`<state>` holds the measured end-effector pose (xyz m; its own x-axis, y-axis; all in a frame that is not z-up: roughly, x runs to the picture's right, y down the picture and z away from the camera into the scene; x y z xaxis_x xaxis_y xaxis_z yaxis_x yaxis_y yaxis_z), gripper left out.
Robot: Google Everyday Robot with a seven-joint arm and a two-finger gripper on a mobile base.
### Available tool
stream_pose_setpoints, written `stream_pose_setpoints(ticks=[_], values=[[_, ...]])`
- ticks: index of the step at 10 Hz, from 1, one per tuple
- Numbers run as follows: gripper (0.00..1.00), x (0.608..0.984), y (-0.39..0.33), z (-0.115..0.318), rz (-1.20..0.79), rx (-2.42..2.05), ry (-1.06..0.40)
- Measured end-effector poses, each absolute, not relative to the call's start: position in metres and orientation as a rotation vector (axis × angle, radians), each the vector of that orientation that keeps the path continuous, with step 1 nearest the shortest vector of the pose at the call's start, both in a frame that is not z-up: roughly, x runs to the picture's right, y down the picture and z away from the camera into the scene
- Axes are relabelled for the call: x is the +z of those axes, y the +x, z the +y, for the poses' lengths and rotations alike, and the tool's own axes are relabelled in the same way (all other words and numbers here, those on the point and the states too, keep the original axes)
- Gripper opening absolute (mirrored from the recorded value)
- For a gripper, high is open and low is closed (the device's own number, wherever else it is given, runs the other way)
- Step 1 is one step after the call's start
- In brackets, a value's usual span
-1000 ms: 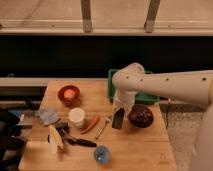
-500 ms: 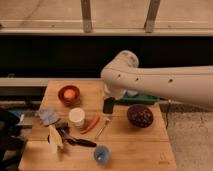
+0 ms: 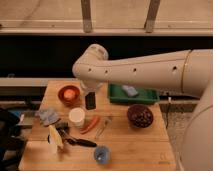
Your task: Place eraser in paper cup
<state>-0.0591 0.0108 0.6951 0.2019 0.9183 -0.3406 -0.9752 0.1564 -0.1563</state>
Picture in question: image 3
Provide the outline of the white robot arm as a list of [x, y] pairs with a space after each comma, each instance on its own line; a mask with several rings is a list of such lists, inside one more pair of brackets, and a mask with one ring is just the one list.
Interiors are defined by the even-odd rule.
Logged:
[[108, 82], [197, 97], [178, 166], [181, 171], [213, 171], [213, 49], [110, 60], [103, 46], [92, 44], [74, 63], [72, 72], [87, 92]]

